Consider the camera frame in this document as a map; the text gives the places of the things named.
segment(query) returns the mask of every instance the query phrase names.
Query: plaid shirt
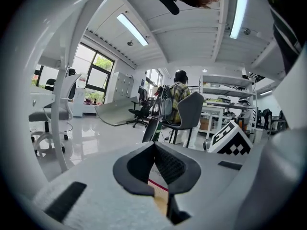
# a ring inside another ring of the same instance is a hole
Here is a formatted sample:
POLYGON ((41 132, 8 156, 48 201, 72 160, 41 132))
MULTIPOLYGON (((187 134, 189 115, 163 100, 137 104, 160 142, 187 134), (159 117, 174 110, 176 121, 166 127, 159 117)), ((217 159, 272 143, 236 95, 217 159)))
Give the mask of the plaid shirt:
POLYGON ((185 84, 181 82, 177 82, 169 88, 171 91, 173 102, 173 111, 171 114, 170 122, 173 124, 178 124, 181 123, 180 115, 177 108, 178 103, 190 95, 190 90, 185 84))

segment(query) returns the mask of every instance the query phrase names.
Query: fluorescent light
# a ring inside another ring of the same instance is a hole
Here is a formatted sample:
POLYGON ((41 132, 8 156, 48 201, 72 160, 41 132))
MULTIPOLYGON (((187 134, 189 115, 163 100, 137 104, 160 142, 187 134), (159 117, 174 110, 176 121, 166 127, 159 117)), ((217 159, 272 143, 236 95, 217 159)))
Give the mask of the fluorescent light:
POLYGON ((143 45, 146 46, 148 45, 148 42, 146 39, 142 36, 142 34, 136 29, 136 27, 131 23, 131 21, 124 15, 120 14, 117 19, 123 23, 123 25, 136 37, 136 39, 139 40, 139 42, 143 45))
POLYGON ((264 92, 264 93, 262 93, 262 94, 260 94, 260 95, 265 95, 265 94, 268 94, 268 93, 271 93, 271 92, 273 92, 273 90, 269 90, 269 91, 264 92))
POLYGON ((231 29, 230 37, 233 39, 237 39, 242 22, 244 19, 245 9, 246 5, 248 3, 248 0, 237 0, 236 2, 236 15, 235 15, 235 21, 231 29))

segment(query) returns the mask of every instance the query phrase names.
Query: glossy floor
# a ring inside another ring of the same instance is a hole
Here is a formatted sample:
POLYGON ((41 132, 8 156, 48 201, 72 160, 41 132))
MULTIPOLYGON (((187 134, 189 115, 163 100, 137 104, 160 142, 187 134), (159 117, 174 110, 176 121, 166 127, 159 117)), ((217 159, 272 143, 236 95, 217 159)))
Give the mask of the glossy floor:
MULTIPOLYGON (((72 127, 66 122, 60 122, 61 131, 72 128, 68 132, 69 140, 64 141, 63 135, 61 135, 66 150, 64 157, 68 168, 95 156, 98 152, 109 152, 138 144, 142 141, 145 132, 144 125, 137 124, 135 128, 132 127, 133 124, 114 127, 94 116, 73 118, 69 123, 71 123, 72 127)), ((31 131, 44 130, 44 123, 30 123, 30 129, 31 131)), ((169 132, 170 129, 162 130, 163 136, 160 136, 159 141, 163 141, 163 137, 168 137, 169 132)), ((205 134, 199 133, 195 142, 198 150, 203 150, 204 140, 205 134)), ((48 142, 41 142, 41 149, 47 148, 48 142)), ((54 149, 51 153, 38 156, 37 159, 49 181, 61 174, 54 149)))

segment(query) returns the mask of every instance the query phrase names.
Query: cardboard box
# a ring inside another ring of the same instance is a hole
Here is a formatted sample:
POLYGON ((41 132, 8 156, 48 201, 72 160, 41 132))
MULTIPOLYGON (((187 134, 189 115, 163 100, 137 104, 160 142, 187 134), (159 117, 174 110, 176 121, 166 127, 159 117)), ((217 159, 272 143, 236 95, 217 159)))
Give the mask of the cardboard box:
POLYGON ((209 126, 209 119, 206 118, 201 118, 201 126, 200 129, 201 130, 208 130, 208 126, 209 126))

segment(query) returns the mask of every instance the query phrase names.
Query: backpack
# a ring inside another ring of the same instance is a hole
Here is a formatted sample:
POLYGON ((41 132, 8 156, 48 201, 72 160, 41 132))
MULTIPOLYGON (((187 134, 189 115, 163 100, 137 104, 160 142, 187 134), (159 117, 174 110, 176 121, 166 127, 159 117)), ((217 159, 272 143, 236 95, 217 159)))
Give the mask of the backpack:
POLYGON ((172 114, 173 101, 169 86, 164 85, 158 89, 158 97, 153 107, 153 114, 159 115, 166 121, 172 114))
POLYGON ((267 114, 268 110, 265 109, 263 112, 262 112, 262 116, 264 117, 266 114, 267 114))

